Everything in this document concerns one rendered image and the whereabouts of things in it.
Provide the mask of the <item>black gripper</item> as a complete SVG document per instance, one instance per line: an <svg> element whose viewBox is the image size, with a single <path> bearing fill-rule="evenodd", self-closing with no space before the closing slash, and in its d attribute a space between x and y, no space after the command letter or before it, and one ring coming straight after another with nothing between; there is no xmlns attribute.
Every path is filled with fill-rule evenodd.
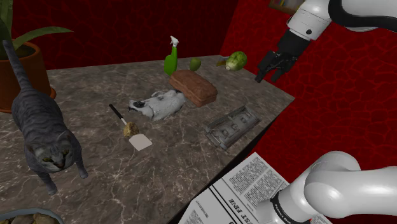
<svg viewBox="0 0 397 224"><path fill-rule="evenodd" d="M290 30L287 30L279 40L277 50L275 52L269 50L258 64L259 70L255 81L260 83L268 71L278 69L271 77L271 81L276 82L285 71L289 71L293 67L296 60L309 44L310 40L301 38Z"/></svg>

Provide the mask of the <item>green cabbage head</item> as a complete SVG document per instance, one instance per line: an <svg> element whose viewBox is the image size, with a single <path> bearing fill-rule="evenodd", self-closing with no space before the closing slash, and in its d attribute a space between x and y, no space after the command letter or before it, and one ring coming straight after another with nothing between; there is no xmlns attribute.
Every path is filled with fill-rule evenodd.
<svg viewBox="0 0 397 224"><path fill-rule="evenodd" d="M216 65L225 66L225 69L228 71L239 71L246 65L246 63L246 54L242 51L237 51L227 57L221 56Z"/></svg>

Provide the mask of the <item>grey metal tray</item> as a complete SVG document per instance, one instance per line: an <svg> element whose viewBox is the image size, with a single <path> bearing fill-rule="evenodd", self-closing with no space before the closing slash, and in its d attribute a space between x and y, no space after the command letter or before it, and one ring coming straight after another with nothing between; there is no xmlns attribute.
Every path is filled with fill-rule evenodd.
<svg viewBox="0 0 397 224"><path fill-rule="evenodd" d="M216 147L227 150L260 122L260 117L243 105L207 125L205 135Z"/></svg>

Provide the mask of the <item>brown bread loaf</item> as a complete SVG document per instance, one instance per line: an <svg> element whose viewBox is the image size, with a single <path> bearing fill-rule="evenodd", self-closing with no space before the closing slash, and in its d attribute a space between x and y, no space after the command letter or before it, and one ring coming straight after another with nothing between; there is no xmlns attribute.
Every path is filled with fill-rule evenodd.
<svg viewBox="0 0 397 224"><path fill-rule="evenodd" d="M216 100L216 87L205 78L191 70L178 70L171 74L169 83L184 93L196 107L202 107Z"/></svg>

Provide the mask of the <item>green spray bottle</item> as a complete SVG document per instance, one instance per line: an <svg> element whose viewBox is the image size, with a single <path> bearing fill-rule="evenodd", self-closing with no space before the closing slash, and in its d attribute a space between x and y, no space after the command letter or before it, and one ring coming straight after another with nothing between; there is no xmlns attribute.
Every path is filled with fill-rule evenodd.
<svg viewBox="0 0 397 224"><path fill-rule="evenodd" d="M173 72L176 71L177 65L178 65L178 51L177 51L177 45L179 43L179 40L175 38L174 36L171 36L171 45L172 45L172 50L171 54L166 56L164 60L164 72L168 74L169 76L172 75Z"/></svg>

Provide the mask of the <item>white spotted dog figure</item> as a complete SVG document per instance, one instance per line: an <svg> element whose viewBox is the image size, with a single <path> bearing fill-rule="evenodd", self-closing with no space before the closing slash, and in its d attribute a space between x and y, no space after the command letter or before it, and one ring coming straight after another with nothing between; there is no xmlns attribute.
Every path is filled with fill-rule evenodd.
<svg viewBox="0 0 397 224"><path fill-rule="evenodd" d="M185 102L185 95L179 90L157 91L149 99L130 100L128 109L129 111L141 112L151 120L157 121L177 113Z"/></svg>

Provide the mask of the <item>newspaper patterned robot stand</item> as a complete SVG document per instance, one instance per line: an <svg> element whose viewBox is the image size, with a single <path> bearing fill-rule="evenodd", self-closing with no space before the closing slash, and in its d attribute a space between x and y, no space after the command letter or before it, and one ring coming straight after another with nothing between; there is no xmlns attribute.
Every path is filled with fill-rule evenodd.
<svg viewBox="0 0 397 224"><path fill-rule="evenodd" d="M288 185L254 153L196 196L178 224L332 224L322 214L288 219L277 199Z"/></svg>

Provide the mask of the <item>grey tabby cat figure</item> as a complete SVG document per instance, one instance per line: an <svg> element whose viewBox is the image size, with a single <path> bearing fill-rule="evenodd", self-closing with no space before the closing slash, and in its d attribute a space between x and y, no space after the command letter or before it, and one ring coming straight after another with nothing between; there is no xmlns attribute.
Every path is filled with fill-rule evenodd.
<svg viewBox="0 0 397 224"><path fill-rule="evenodd" d="M80 177L88 177L81 145L66 127L62 112L51 97L34 88L24 88L11 105L11 113L24 137L27 164L43 181L50 195L57 193L51 173L76 164Z"/></svg>

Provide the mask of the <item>potted green plant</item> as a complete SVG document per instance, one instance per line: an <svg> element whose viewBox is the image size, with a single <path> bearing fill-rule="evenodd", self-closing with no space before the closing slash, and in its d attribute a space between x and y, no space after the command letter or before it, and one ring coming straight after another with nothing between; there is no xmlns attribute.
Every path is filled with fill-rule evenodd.
<svg viewBox="0 0 397 224"><path fill-rule="evenodd" d="M11 105L24 88L34 88L52 99L56 91L50 86L40 47L31 40L46 34L70 32L57 26L29 31L11 37L13 0L0 0L0 112L11 113Z"/></svg>

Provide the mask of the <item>grey bowl with brown pieces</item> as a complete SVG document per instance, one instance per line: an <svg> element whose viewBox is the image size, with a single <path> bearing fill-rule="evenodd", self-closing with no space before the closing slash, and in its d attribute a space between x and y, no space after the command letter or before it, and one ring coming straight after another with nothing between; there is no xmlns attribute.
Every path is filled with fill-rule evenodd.
<svg viewBox="0 0 397 224"><path fill-rule="evenodd" d="M64 221L51 210L33 207L0 214L0 224L64 224Z"/></svg>

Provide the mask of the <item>black handled white spatula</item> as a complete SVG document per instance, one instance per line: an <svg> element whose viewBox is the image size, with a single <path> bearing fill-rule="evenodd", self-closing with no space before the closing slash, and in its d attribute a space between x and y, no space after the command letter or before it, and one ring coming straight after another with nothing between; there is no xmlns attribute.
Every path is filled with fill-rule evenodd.
<svg viewBox="0 0 397 224"><path fill-rule="evenodd" d="M124 123L127 124L124 117L118 112L118 110L110 104L109 107L113 110L113 112L117 115L117 117ZM126 137L129 140L129 143L137 150L141 151L152 145L152 142L144 135L144 134L136 134L132 137Z"/></svg>

